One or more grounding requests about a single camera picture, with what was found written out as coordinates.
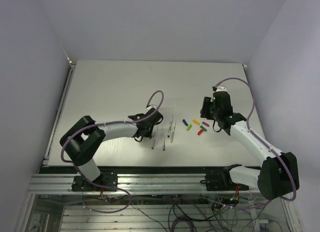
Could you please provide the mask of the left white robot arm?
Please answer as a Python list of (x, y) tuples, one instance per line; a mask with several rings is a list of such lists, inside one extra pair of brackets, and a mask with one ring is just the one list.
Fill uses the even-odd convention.
[(93, 157), (100, 145), (117, 138), (134, 138), (140, 142), (151, 138), (154, 126), (160, 124), (164, 116), (154, 105), (147, 106), (145, 114), (128, 116), (124, 121), (98, 124), (91, 116), (80, 118), (60, 139), (62, 151), (85, 176), (84, 184), (96, 191), (102, 185), (102, 174)]

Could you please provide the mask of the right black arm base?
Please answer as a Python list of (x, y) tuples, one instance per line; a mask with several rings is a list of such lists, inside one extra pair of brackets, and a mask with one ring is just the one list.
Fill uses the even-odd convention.
[(230, 170), (239, 166), (240, 164), (234, 164), (214, 169), (206, 173), (204, 180), (200, 180), (200, 183), (205, 185), (207, 191), (248, 191), (249, 186), (237, 184), (231, 180)]

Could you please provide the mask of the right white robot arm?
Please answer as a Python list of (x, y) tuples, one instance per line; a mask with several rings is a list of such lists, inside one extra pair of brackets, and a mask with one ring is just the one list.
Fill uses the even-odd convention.
[(203, 99), (200, 116), (212, 120), (220, 131), (238, 140), (260, 167), (251, 169), (240, 164), (225, 167), (220, 178), (224, 189), (231, 190), (242, 184), (258, 189), (270, 201), (289, 193), (297, 195), (300, 182), (296, 156), (273, 147), (249, 126), (242, 114), (235, 113), (225, 87), (213, 87), (212, 97)]

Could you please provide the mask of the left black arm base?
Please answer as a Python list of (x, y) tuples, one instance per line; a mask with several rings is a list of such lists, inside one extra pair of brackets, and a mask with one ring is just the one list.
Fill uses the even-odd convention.
[(115, 192), (117, 190), (118, 177), (117, 175), (101, 174), (93, 182), (85, 179), (83, 176), (75, 176), (71, 185), (73, 192)]

